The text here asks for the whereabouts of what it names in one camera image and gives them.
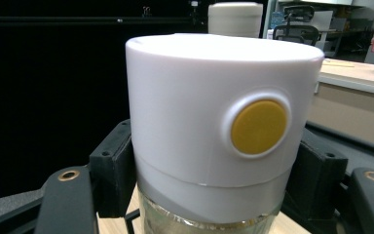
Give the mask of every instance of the wooden desk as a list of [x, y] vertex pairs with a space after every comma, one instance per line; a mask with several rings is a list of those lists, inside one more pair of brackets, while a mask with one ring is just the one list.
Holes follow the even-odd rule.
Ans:
[[[138, 193], [135, 188], [134, 194], [132, 195], [131, 203], [128, 209], [128, 213], [138, 209]], [[99, 233], [100, 234], [128, 234], [125, 222], [122, 218], [99, 218]], [[133, 221], [133, 227], [135, 234], [141, 234], [141, 223], [140, 218]], [[275, 218], [273, 222], [270, 234], [305, 234], [309, 233], [299, 224], [294, 222], [292, 219], [287, 217], [283, 213]]]
[[374, 65], [326, 59], [308, 120], [374, 144]]

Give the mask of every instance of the office chair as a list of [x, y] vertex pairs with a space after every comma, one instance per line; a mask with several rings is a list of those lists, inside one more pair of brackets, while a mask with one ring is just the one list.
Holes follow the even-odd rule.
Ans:
[[274, 40], [290, 41], [314, 46], [318, 40], [318, 29], [311, 25], [292, 25], [293, 21], [309, 22], [315, 10], [311, 6], [291, 6], [284, 8], [286, 25], [278, 25], [273, 31]]

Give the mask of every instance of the yellow button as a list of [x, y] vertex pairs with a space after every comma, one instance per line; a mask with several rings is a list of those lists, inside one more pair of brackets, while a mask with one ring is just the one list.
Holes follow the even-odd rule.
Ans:
[[276, 101], [258, 100], [246, 106], [233, 122], [233, 145], [245, 154], [260, 154], [273, 147], [286, 128], [286, 111]]

